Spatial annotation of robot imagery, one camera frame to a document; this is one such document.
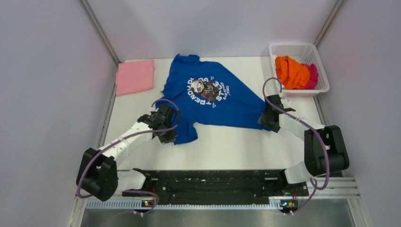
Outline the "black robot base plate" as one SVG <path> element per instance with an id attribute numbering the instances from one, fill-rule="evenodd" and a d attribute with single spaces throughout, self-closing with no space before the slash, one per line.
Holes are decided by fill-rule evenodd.
<path id="1" fill-rule="evenodd" d="M 273 196 L 307 196 L 306 182 L 284 185 L 281 170 L 140 170 L 145 184 L 140 192 L 123 191 L 124 197 L 151 192 L 159 205 L 268 204 Z"/>

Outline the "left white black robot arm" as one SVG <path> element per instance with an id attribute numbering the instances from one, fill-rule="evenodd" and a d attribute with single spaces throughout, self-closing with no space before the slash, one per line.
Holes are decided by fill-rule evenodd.
<path id="1" fill-rule="evenodd" d="M 76 179 L 79 198 L 110 199 L 116 192 L 132 190 L 139 195 L 150 193 L 152 183 L 139 170 L 118 171 L 118 167 L 142 144 L 158 138 L 160 143 L 172 143 L 177 137 L 172 122 L 181 119 L 174 103 L 162 104 L 150 114 L 141 116 L 128 130 L 100 148 L 88 148 L 82 157 Z"/>

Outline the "blue printed t shirt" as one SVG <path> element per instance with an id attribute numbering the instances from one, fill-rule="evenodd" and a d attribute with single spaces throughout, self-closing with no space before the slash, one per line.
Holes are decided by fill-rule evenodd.
<path id="1" fill-rule="evenodd" d="M 219 62 L 201 61 L 192 54 L 176 55 L 162 94 L 181 112 L 175 145 L 198 138 L 195 123 L 265 129 L 258 123 L 265 102 Z"/>

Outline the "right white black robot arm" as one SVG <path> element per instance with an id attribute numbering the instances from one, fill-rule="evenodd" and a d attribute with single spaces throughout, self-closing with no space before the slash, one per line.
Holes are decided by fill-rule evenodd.
<path id="1" fill-rule="evenodd" d="M 266 107 L 258 123 L 278 133 L 291 132 L 304 143 L 304 159 L 280 172 L 278 191 L 290 195 L 297 183 L 312 177 L 349 168 L 349 157 L 341 129 L 325 126 L 299 115 L 293 108 L 285 108 L 279 95 L 267 96 Z"/>

